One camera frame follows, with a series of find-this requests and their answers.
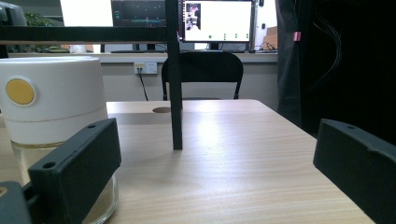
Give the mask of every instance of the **yellow circle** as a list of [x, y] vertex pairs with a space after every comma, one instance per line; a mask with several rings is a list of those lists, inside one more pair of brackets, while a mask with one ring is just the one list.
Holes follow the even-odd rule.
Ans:
[[33, 87], [25, 80], [13, 79], [6, 86], [8, 97], [18, 105], [28, 105], [35, 98]]

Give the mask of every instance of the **black chair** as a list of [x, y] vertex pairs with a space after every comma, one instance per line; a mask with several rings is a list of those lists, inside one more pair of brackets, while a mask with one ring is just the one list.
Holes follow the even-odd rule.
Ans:
[[[241, 60], [227, 51], [190, 51], [180, 53], [181, 82], [234, 82], [234, 99], [239, 98], [244, 75]], [[168, 100], [166, 83], [169, 82], [168, 60], [163, 63], [163, 99]], [[190, 97], [184, 100], [209, 100], [216, 97]]]

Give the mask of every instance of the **white cylindrical container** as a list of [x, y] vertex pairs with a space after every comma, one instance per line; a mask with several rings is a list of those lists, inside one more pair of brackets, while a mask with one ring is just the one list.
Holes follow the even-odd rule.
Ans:
[[[88, 124], [107, 119], [99, 59], [1, 59], [0, 108], [26, 184], [31, 165]], [[84, 222], [104, 222], [117, 203], [113, 175]]]

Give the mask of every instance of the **wooden table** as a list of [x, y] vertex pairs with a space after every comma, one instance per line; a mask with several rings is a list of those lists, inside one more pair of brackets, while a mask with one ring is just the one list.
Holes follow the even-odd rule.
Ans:
[[[169, 102], [108, 103], [120, 203], [107, 223], [373, 223], [313, 163], [316, 139], [258, 101], [188, 101], [183, 150]], [[20, 181], [0, 119], [0, 181]]]

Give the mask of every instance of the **table surface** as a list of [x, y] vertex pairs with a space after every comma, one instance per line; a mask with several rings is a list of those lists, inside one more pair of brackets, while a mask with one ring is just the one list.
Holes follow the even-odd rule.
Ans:
[[[107, 103], [117, 118], [120, 202], [107, 223], [373, 223], [313, 165], [316, 139], [254, 100]], [[0, 116], [0, 181], [21, 181]]]

